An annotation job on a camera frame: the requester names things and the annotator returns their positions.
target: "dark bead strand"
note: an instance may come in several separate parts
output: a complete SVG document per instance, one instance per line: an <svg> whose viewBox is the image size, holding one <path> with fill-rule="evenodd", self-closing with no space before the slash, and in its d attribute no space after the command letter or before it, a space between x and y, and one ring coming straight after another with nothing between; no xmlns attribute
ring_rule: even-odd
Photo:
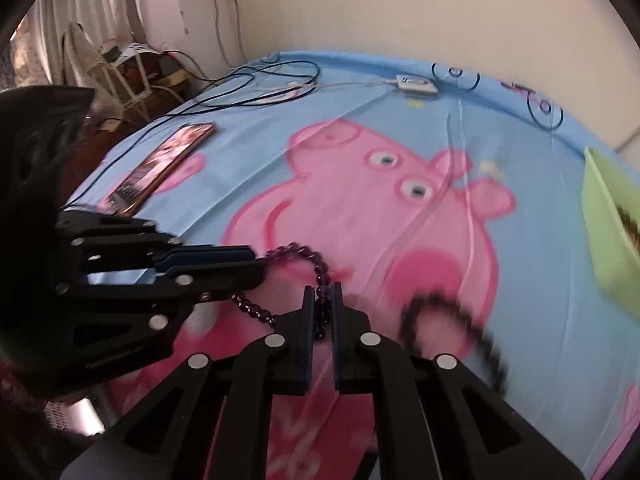
<svg viewBox="0 0 640 480"><path fill-rule="evenodd" d="M314 264L314 272L316 273L316 318L314 319L314 337L322 339L326 335L324 327L331 323L331 301L329 285L331 277L329 276L329 266L322 259L322 254L311 250L308 246L301 246L299 243L292 242L287 246L279 246L274 250L267 251L264 259L267 264L275 262L283 262L289 257L297 256ZM276 327L277 317L269 310L262 308L251 302L242 293L238 292L231 296L231 300L238 306L240 310L247 313L250 317L258 319L260 322L268 323L271 328Z"/></svg>
<svg viewBox="0 0 640 480"><path fill-rule="evenodd" d="M473 340L491 373L493 390L500 396L506 394L507 368L500 359L500 351L495 348L494 339L484 332L482 327L474 323L473 317L456 301L446 300L439 292L430 294L427 298L414 296L404 308L400 318L400 332L398 339L404 343L409 354L420 356L422 350L418 348L417 321L424 308L439 309L451 314L458 324Z"/></svg>

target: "pink cartoon character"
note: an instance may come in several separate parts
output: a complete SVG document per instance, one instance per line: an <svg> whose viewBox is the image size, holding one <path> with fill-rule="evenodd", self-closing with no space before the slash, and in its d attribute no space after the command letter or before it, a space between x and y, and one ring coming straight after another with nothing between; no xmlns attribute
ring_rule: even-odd
<svg viewBox="0 0 640 480"><path fill-rule="evenodd" d="M596 471L591 476L591 480L600 480L611 466L620 457L631 437L640 427L640 384L634 384L626 393L625 407L623 410L622 431L616 441L611 445L598 464Z"/></svg>
<svg viewBox="0 0 640 480"><path fill-rule="evenodd" d="M309 245L342 282L347 304L391 337L417 291L457 297L476 322L486 321L498 263L484 222L514 209L509 190L490 178L457 189L453 181L472 168L464 152L446 150L425 161L346 120L308 126L289 145L294 177L247 203L225 244L248 244L258 254L292 241ZM295 290L292 303L280 291L278 304L298 308L299 284L314 282L312 269L294 262L274 274L274 284ZM418 335L425 355L465 353L465 336L446 316L424 315Z"/></svg>
<svg viewBox="0 0 640 480"><path fill-rule="evenodd" d="M347 120L308 126L289 141L291 180L243 206L224 244L248 244L264 254L292 241L322 253L345 304L367 312L372 328L395 338L402 308L418 291L459 298L476 323L494 304L498 261L487 220L512 212L515 198L492 179L458 188L472 169L464 152L445 150L429 161ZM270 270L249 297L275 314L300 307L302 285L315 282L306 262ZM267 333L238 312L219 308L200 342L213 356L239 350ZM424 314L418 339L425 356L464 357L469 342L443 314ZM274 400L268 478L352 478L370 443L369 397L338 397L331 351L314 351L312 391L305 399Z"/></svg>

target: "bed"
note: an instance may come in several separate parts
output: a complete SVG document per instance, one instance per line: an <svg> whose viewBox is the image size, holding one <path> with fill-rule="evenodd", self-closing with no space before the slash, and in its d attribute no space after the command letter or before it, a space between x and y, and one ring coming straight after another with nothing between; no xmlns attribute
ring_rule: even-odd
<svg viewBox="0 0 640 480"><path fill-rule="evenodd" d="M602 478L640 425L640 320L594 280L580 204L584 148L640 178L558 104L514 82L357 54L288 52L280 59L317 63L318 88L291 102L173 118L110 167L82 202L99 208L182 124L215 122L216 134L140 218L187 244L249 244L258 254L308 244L324 254L346 303L389 336L416 290L457 295L502 351L507 402L587 478ZM404 94L388 82L398 74L429 77L440 93ZM284 81L258 73L220 102L268 94ZM238 85L229 81L198 99ZM301 91L292 86L290 95ZM142 134L117 145L103 164ZM103 283L151 279L148 271L94 276ZM313 280L311 268L279 267L249 297L286 312L300 307L302 287ZM124 413L191 353L221 358L267 332L231 302L199 304L174 355L113 381L111 399ZM421 318L418 340L424 356L453 353L486 377L447 317ZM316 345L311 393L274 400L270 479L351 479L372 446L370 399L338 397L329 358L330 343Z"/></svg>

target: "smartphone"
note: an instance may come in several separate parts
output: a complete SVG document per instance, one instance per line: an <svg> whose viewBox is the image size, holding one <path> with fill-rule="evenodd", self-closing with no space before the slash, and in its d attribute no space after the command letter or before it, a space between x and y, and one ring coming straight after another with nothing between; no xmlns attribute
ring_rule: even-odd
<svg viewBox="0 0 640 480"><path fill-rule="evenodd" d="M135 215L166 178L215 131L213 123L181 127L108 195L105 213L126 217Z"/></svg>

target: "white wall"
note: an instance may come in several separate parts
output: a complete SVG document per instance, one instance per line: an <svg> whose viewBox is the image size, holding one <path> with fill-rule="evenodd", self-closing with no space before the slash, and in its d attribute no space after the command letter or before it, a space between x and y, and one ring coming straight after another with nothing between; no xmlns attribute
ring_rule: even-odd
<svg viewBox="0 0 640 480"><path fill-rule="evenodd" d="M640 51L608 0L240 4L250 57L332 48L428 58L545 92L611 146L640 124Z"/></svg>
<svg viewBox="0 0 640 480"><path fill-rule="evenodd" d="M210 77L226 71L216 41L213 0L136 0L149 45L159 50L181 50L193 56ZM226 51L234 65L238 54L228 0L220 4L220 31Z"/></svg>

